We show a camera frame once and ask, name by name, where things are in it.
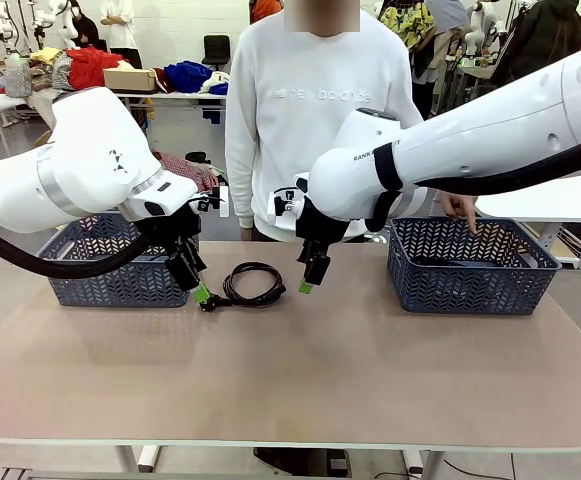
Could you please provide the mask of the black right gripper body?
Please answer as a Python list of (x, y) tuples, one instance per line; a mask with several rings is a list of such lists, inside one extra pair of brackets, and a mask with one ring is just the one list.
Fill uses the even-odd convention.
[(337, 220), (319, 211), (311, 201), (305, 201), (295, 222), (296, 236), (306, 241), (326, 245), (340, 242), (350, 225), (350, 220)]

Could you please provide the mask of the person's left hand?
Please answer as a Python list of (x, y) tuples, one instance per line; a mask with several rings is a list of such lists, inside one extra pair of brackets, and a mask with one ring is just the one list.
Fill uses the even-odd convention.
[(477, 233), (475, 197), (440, 192), (439, 202), (442, 210), (448, 217), (464, 219), (467, 222), (469, 231), (472, 234)]

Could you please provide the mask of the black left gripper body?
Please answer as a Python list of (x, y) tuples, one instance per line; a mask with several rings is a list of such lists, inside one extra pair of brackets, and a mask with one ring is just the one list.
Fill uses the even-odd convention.
[(180, 253), (182, 239), (195, 237), (198, 245), (200, 233), (200, 215), (190, 204), (183, 205), (172, 215), (162, 219), (162, 247), (169, 258)]

